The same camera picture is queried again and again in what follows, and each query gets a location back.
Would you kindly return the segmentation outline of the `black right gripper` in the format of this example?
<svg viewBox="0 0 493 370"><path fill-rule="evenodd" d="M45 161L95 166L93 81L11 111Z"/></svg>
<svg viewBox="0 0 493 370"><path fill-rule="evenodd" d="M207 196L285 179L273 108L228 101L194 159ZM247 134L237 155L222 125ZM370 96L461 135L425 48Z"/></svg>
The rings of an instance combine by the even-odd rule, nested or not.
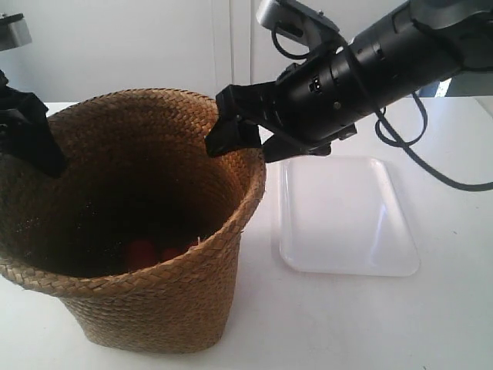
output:
<svg viewBox="0 0 493 370"><path fill-rule="evenodd" d="M266 163L329 154L335 140L356 134L348 44L325 44L289 65L275 81L229 85L216 95L219 118L205 136L209 157L261 149Z"/></svg>

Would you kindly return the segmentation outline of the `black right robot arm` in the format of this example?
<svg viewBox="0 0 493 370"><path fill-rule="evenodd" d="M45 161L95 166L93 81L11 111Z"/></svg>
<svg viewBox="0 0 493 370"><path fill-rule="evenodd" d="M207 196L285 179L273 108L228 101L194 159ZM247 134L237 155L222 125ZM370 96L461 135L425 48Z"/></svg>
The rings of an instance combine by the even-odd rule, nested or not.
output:
<svg viewBox="0 0 493 370"><path fill-rule="evenodd" d="M268 163L327 156L358 120L460 72L492 67L490 1L407 1L346 42L322 12L263 1L257 21L307 47L272 82L230 85L205 139L211 157L259 148Z"/></svg>

